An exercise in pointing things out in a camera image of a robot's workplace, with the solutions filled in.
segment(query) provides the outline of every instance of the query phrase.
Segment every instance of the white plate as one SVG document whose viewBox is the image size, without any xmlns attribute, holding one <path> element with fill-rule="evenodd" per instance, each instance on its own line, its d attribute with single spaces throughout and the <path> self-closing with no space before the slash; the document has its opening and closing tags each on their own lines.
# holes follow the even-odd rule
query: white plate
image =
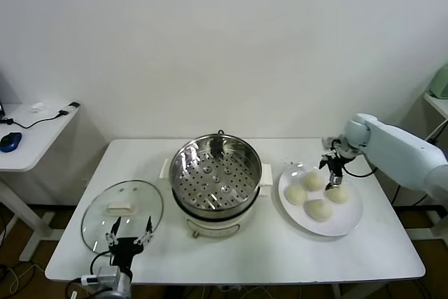
<svg viewBox="0 0 448 299">
<path fill-rule="evenodd" d="M 295 206 L 288 202 L 285 197 L 285 189 L 295 180 L 301 181 L 304 174 L 312 170 L 316 170 L 326 181 L 328 181 L 329 173 L 319 170 L 315 167 L 308 166 L 304 163 L 292 164 L 281 174 L 279 179 L 279 197 L 281 204 L 288 215 L 303 228 L 311 232 L 323 236 L 341 236 L 354 229 L 361 217 L 363 216 L 363 201 L 356 190 L 356 187 L 350 184 L 348 178 L 344 177 L 344 185 L 350 190 L 350 199 L 344 204 L 337 204 L 330 201 L 322 190 L 308 193 L 308 200 L 327 200 L 333 209 L 332 217 L 326 222 L 316 222 L 310 218 L 304 211 L 303 206 Z"/>
</svg>

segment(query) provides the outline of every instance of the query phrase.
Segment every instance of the white table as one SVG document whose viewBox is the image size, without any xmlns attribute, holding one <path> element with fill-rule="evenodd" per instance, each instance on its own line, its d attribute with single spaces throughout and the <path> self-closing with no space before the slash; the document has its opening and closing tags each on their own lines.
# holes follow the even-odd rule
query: white table
<svg viewBox="0 0 448 299">
<path fill-rule="evenodd" d="M 431 96 L 429 93 L 425 93 L 424 97 L 443 118 L 448 119 L 448 99 L 438 99 Z"/>
<path fill-rule="evenodd" d="M 373 176 L 353 181 L 364 201 L 358 227 L 343 237 L 321 237 L 292 222 L 274 188 L 254 204 L 254 217 L 226 239 L 192 238 L 169 182 L 159 179 L 165 158 L 186 140 L 113 141 L 81 198 L 47 266 L 47 278 L 69 281 L 89 273 L 94 254 L 84 245 L 81 221 L 91 201 L 109 186 L 142 179 L 162 192 L 165 213 L 145 251 L 134 258 L 135 284 L 308 284 L 378 281 L 355 288 L 347 298 L 362 298 L 390 279 L 422 277 L 425 267 L 387 197 Z M 249 139 L 262 161 L 272 165 L 274 186 L 291 162 L 316 164 L 320 139 Z M 352 172 L 369 172 L 359 157 Z M 98 266 L 108 263 L 100 258 Z"/>
<path fill-rule="evenodd" d="M 44 113 L 33 113 L 30 111 L 30 107 L 24 104 L 4 104 L 3 107 L 6 118 L 13 118 L 14 121 L 28 126 L 37 120 L 56 116 L 65 105 L 54 105 Z M 17 149 L 10 153 L 0 152 L 0 172 L 26 172 L 31 170 L 75 116 L 76 112 L 78 112 L 78 109 L 75 109 L 69 115 L 39 123 L 28 130 L 24 130 L 17 125 L 0 124 L 0 138 L 10 132 L 22 133 L 22 140 Z M 31 260 L 40 241 L 59 240 L 62 236 L 63 230 L 52 230 L 48 225 L 54 213 L 47 212 L 43 218 L 40 218 L 3 181 L 0 181 L 0 201 L 15 214 L 2 235 L 7 235 L 11 231 L 18 218 L 22 219 L 34 231 L 19 257 L 20 260 Z"/>
</svg>

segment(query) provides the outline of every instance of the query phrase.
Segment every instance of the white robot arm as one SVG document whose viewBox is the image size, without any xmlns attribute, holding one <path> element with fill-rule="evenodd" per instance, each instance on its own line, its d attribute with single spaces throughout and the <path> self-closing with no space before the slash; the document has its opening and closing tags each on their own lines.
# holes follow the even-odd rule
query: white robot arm
<svg viewBox="0 0 448 299">
<path fill-rule="evenodd" d="M 342 181 L 343 166 L 357 155 L 368 160 L 399 185 L 424 190 L 448 204 L 448 162 L 434 145 L 398 127 L 383 124 L 376 117 L 358 113 L 339 138 L 331 139 L 334 155 L 326 155 L 330 185 Z"/>
</svg>

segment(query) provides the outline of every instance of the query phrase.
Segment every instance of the steamed bun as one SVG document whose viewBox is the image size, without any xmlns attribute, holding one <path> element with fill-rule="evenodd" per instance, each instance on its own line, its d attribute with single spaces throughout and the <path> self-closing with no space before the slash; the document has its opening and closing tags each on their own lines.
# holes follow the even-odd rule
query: steamed bun
<svg viewBox="0 0 448 299">
<path fill-rule="evenodd" d="M 325 180 L 316 171 L 311 171 L 307 173 L 303 179 L 303 183 L 307 190 L 315 192 L 325 187 Z"/>
<path fill-rule="evenodd" d="M 299 206 L 304 204 L 308 199 L 307 191 L 298 182 L 294 181 L 285 189 L 285 197 L 289 203 Z"/>
<path fill-rule="evenodd" d="M 350 190 L 342 185 L 325 191 L 325 196 L 333 202 L 343 204 L 350 198 Z"/>
<path fill-rule="evenodd" d="M 325 200 L 311 200 L 304 204 L 305 213 L 317 222 L 325 222 L 333 215 L 331 204 Z"/>
</svg>

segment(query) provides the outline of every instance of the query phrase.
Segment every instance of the computer mouse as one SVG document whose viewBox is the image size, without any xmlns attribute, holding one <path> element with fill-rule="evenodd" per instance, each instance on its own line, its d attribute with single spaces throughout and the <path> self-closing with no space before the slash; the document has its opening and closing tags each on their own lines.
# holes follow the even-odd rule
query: computer mouse
<svg viewBox="0 0 448 299">
<path fill-rule="evenodd" d="M 0 140 L 0 151 L 5 153 L 14 151 L 17 148 L 17 146 L 19 146 L 21 139 L 22 139 L 21 132 L 11 132 L 7 134 Z"/>
</svg>

